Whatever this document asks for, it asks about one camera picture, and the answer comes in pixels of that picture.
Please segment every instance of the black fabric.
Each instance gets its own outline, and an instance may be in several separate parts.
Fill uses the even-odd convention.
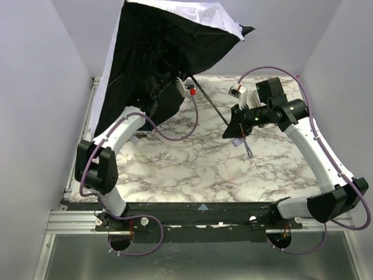
[[[244,27],[242,33],[253,31]],[[107,91],[94,136],[135,106],[158,125],[172,117],[184,98],[176,77],[187,78],[211,68],[239,39],[172,13],[126,3],[122,7]],[[151,130],[146,124],[142,130]]]

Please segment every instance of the blue triangle marker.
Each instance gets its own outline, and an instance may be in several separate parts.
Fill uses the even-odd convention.
[[[203,204],[198,208],[198,210],[209,210],[209,209],[208,209],[207,206],[203,203]]]

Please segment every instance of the marble surface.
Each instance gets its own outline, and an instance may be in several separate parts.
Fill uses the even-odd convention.
[[[249,77],[243,85],[249,92],[268,77]],[[237,78],[198,76],[206,93],[230,120],[230,107],[237,99],[228,89]],[[302,98],[291,78],[281,78],[288,99]],[[276,126],[254,128],[247,142],[254,157],[248,159],[243,145],[235,148],[222,139],[226,125],[201,92],[197,91],[199,125],[181,142],[150,132],[137,145],[127,142],[117,156],[118,189],[128,202],[253,202],[317,194],[316,179],[297,147]],[[160,126],[169,137],[180,138],[191,130],[195,111],[185,99],[180,111]],[[71,201],[82,198],[74,182]]]

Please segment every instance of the umbrella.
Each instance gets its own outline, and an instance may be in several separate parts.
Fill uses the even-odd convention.
[[[176,78],[208,70],[253,30],[233,21],[219,3],[125,1],[93,100],[94,136],[126,106],[163,123],[184,101]],[[145,124],[141,130],[151,129]]]

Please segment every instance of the wall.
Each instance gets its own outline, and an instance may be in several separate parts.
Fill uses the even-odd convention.
[[[32,279],[92,80],[49,0],[1,0],[0,34],[0,278]]]
[[[219,0],[229,15],[256,31],[207,74],[240,75],[277,65],[299,74],[341,0]],[[92,76],[101,76],[122,0],[52,0]]]
[[[315,119],[342,162],[373,185],[373,2],[343,0],[301,75]],[[365,198],[373,209],[373,190]],[[356,225],[365,222],[361,206]],[[357,233],[373,277],[373,226]]]

